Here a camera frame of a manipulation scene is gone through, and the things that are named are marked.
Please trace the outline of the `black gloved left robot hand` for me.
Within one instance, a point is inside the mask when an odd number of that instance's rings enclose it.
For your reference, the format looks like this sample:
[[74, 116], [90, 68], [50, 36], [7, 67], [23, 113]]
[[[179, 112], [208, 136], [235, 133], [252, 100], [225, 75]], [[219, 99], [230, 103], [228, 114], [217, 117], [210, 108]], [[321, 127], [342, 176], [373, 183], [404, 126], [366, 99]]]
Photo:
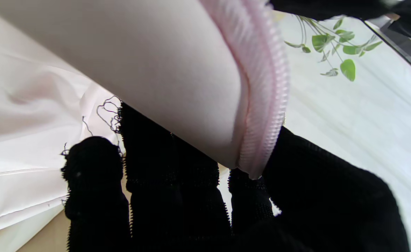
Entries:
[[274, 10], [323, 21], [349, 16], [362, 21], [388, 16], [389, 29], [411, 38], [411, 0], [269, 0]]

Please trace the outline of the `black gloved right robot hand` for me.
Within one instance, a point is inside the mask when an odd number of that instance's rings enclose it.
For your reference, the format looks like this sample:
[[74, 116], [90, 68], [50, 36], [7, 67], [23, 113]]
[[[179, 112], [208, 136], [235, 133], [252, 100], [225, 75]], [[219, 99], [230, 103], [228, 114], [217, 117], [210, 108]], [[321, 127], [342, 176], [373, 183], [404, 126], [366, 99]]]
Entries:
[[409, 252], [389, 185], [283, 127], [259, 179], [121, 104], [126, 157], [90, 136], [64, 150], [69, 252]]

